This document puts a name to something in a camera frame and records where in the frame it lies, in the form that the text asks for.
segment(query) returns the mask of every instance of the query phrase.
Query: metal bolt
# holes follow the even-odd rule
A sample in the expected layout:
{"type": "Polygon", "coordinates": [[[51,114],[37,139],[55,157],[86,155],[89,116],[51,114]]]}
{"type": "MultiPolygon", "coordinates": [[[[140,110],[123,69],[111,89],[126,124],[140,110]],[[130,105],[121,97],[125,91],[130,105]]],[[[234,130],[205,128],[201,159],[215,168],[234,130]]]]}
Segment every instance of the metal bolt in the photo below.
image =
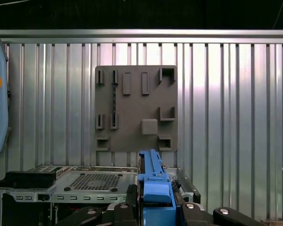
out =
{"type": "Polygon", "coordinates": [[[228,214],[228,210],[226,210],[226,209],[221,209],[220,212],[221,212],[222,214],[225,214],[225,215],[228,214]]]}
{"type": "Polygon", "coordinates": [[[187,206],[189,209],[193,209],[193,208],[194,208],[194,205],[191,204],[191,203],[188,203],[186,206],[187,206]]]}
{"type": "Polygon", "coordinates": [[[87,212],[87,214],[95,214],[96,213],[96,211],[94,211],[94,210],[89,210],[88,212],[87,212]]]}

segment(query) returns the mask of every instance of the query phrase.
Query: metal wall panel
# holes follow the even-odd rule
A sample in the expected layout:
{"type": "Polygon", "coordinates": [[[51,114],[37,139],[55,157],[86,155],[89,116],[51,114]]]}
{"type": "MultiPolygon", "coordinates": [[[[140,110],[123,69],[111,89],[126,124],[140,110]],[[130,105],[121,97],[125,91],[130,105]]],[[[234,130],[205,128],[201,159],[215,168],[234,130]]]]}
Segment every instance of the metal wall panel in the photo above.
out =
{"type": "Polygon", "coordinates": [[[12,93],[0,179],[39,164],[137,166],[95,150],[97,65],[176,65],[181,167],[211,212],[283,218],[283,31],[0,31],[12,93]]]}

